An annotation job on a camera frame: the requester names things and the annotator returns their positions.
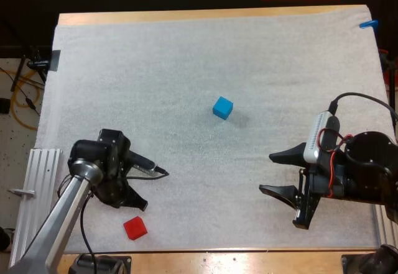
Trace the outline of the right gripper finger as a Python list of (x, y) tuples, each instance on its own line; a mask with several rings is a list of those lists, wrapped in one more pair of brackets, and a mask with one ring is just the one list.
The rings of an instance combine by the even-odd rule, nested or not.
[(288, 150), (271, 153), (269, 154), (269, 159), (274, 163), (283, 165), (307, 165), (303, 157), (305, 146), (306, 143), (303, 142)]
[(265, 195), (271, 196), (286, 205), (297, 208), (299, 206), (299, 192), (294, 185), (271, 186), (259, 185), (259, 190)]

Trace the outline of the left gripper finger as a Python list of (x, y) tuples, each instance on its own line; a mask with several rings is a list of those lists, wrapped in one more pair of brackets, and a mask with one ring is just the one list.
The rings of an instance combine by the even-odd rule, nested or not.
[(129, 162), (131, 162), (132, 165), (141, 168), (155, 168), (156, 166), (156, 164), (152, 160), (149, 160), (148, 158), (143, 157), (142, 155), (139, 155), (132, 151), (129, 151), (128, 160)]
[(128, 186), (127, 195), (123, 202), (123, 206), (145, 211), (147, 205), (148, 202), (142, 198), (131, 186)]

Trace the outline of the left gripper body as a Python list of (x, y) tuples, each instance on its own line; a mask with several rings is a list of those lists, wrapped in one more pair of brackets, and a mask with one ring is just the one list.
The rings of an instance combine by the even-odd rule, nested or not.
[(129, 185), (123, 168), (130, 141), (119, 130), (101, 129), (98, 142), (105, 145), (105, 159), (101, 161), (104, 177), (96, 187), (98, 199), (113, 208), (125, 206), (129, 197)]

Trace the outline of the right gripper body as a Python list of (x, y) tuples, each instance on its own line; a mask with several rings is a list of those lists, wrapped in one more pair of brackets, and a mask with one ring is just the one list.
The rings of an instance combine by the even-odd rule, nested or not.
[(308, 229), (322, 198), (343, 199), (346, 175), (342, 152), (323, 153), (321, 163), (300, 170), (299, 190), (295, 195), (295, 227)]

